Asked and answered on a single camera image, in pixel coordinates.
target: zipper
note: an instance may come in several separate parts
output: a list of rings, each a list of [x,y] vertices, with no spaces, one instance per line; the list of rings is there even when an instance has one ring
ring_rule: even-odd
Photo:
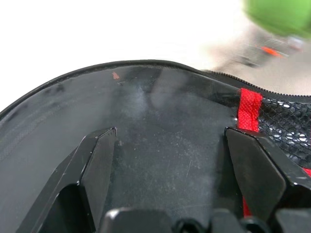
[[[227,74],[227,73],[223,73],[223,72],[217,72],[217,71],[212,71],[212,70],[209,70],[207,71],[208,73],[212,73],[212,74],[216,74],[216,75],[222,75],[222,76],[226,76],[228,78],[232,78],[234,80],[237,80],[245,85],[248,85],[248,86],[251,86],[253,88],[256,88],[256,89],[259,89],[261,91],[264,91],[264,92],[268,92],[268,93],[271,93],[271,94],[276,94],[276,95],[282,95],[282,96],[288,96],[288,97],[307,97],[307,98],[311,98],[311,95],[292,95],[292,94],[284,94],[284,93],[278,93],[278,92],[275,92],[275,91],[269,91],[267,89],[264,89],[262,87],[259,87],[259,86],[256,86],[254,84],[251,84],[243,79],[240,79],[234,75],[231,75],[231,74]]]

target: green object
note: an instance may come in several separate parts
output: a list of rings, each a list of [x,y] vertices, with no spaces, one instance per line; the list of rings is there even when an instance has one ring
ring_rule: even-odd
[[[245,0],[245,11],[271,33],[311,37],[311,0]]]

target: red fabric tab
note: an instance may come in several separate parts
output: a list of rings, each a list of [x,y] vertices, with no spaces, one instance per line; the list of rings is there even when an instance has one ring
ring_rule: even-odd
[[[311,169],[304,168],[304,171],[311,177]]]
[[[258,116],[262,95],[241,88],[241,100],[238,111],[238,127],[258,132]]]

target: mesh lining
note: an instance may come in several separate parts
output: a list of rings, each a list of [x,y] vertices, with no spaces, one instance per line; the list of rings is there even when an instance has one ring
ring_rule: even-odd
[[[263,98],[259,131],[267,133],[292,161],[311,168],[311,104]]]

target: red strap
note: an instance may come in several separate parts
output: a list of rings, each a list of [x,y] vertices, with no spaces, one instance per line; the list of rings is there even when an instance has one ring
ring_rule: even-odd
[[[238,110],[238,127],[244,130],[258,132],[258,116],[262,95],[241,88],[241,100]],[[245,199],[243,198],[244,217],[251,216]]]

